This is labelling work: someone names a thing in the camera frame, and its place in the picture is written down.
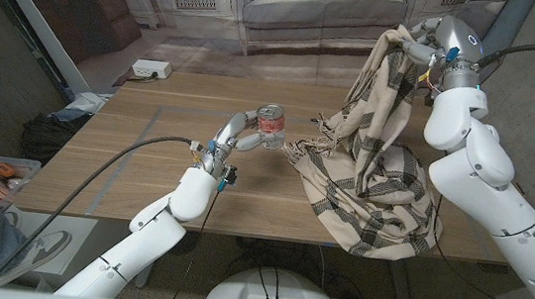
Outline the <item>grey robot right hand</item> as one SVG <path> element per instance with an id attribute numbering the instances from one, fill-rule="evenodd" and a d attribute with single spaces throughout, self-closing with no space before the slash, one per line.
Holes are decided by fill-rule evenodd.
<path id="1" fill-rule="evenodd" d="M 429 18 L 410 31 L 412 40 L 402 41 L 402 50 L 412 61 L 438 70 L 439 91 L 479 86 L 477 61 L 482 41 L 469 25 L 446 15 Z"/>

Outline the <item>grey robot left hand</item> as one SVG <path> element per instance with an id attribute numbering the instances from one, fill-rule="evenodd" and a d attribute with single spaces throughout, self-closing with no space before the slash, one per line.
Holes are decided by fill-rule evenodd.
<path id="1" fill-rule="evenodd" d="M 277 140 L 277 135 L 262 134 L 258 125 L 256 111 L 232 115 L 208 143 L 207 151 L 201 155 L 196 167 L 218 179 L 225 167 L 224 161 L 233 150 L 249 151 Z"/>

